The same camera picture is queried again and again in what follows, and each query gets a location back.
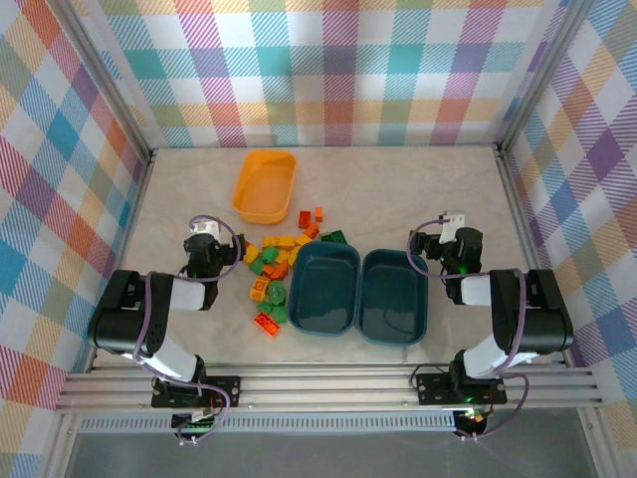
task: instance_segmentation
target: red lego brick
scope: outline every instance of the red lego brick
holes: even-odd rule
[[[255,317],[255,324],[257,324],[270,337],[274,337],[281,329],[281,326],[264,312],[260,312],[259,315]]]
[[[312,213],[309,211],[301,211],[299,213],[299,229],[307,229],[312,223]]]

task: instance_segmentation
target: white table surface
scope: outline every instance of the white table surface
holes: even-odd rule
[[[321,231],[341,229],[361,258],[377,248],[403,250],[410,229],[445,209],[463,209],[467,226],[484,233],[483,270],[524,267],[516,228],[489,147],[292,148],[299,162],[290,209],[275,226],[244,222],[231,206],[248,151],[162,149],[122,268],[176,273],[186,263],[183,241],[196,214],[218,215],[258,245],[265,235],[299,234],[299,211],[322,206]],[[438,272],[439,263],[429,262]],[[289,286],[292,274],[286,279]],[[246,264],[219,283],[210,311],[170,315],[169,333],[209,362],[421,362],[453,358],[491,332],[488,308],[454,305],[430,281],[428,329],[414,346],[368,342],[356,328],[336,338],[304,334],[291,324],[270,338],[252,321],[255,274]],[[116,358],[101,352],[101,362]]]

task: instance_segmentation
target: green lego brick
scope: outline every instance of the green lego brick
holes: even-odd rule
[[[286,303],[286,287],[281,281],[273,281],[268,288],[268,299],[275,306],[282,306]]]
[[[279,250],[274,247],[266,247],[261,253],[261,257],[263,258],[266,264],[272,264],[277,260],[277,256],[279,256]]]
[[[285,306],[278,306],[273,308],[272,318],[277,324],[284,324],[288,321],[288,308]]]
[[[345,235],[342,233],[340,229],[331,233],[331,240],[332,242],[347,244],[347,241],[345,241]]]
[[[265,314],[271,315],[273,307],[272,307],[272,304],[266,301],[263,301],[259,303],[259,305],[257,306],[257,309],[259,310],[259,312],[263,312]]]
[[[261,273],[263,273],[263,267],[265,265],[266,263],[263,261],[263,258],[258,257],[257,259],[254,260],[252,264],[250,264],[250,270],[254,272],[255,274],[257,274],[258,276],[260,276]]]

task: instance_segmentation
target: dark teal plastic bin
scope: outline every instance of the dark teal plastic bin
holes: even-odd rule
[[[412,257],[427,270],[421,257]],[[288,309],[303,332],[338,336],[356,324],[372,342],[408,346],[427,331],[427,278],[405,252],[372,251],[360,272],[353,247],[312,242],[299,251]]]

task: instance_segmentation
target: yellow lego brick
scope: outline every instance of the yellow lego brick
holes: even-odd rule
[[[264,249],[270,246],[278,246],[279,236],[265,236],[261,241],[261,245],[264,247]]]
[[[278,264],[283,264],[285,261],[288,260],[288,256],[290,255],[290,253],[288,251],[284,251],[283,249],[279,251],[279,255],[277,256],[277,259],[275,262],[277,262]]]
[[[310,239],[308,236],[306,236],[305,234],[301,234],[297,240],[296,240],[297,244],[299,244],[300,246],[305,246],[306,244],[308,244],[309,242],[312,242],[312,239]]]
[[[257,259],[258,257],[259,257],[259,249],[257,249],[255,246],[250,244],[246,248],[246,254],[245,256],[243,256],[243,260],[246,262],[246,264],[252,264],[253,262],[255,262],[255,259]]]
[[[255,283],[252,286],[252,289],[250,290],[250,299],[253,299],[257,302],[265,301],[269,285],[270,279],[263,276],[257,277]]]
[[[299,249],[301,249],[301,246],[295,247],[290,252],[290,255],[288,256],[288,264],[290,265],[290,267],[293,267],[295,265],[295,262],[297,262],[297,254],[299,254]]]
[[[295,236],[279,236],[279,247],[286,251],[291,251],[297,247]]]

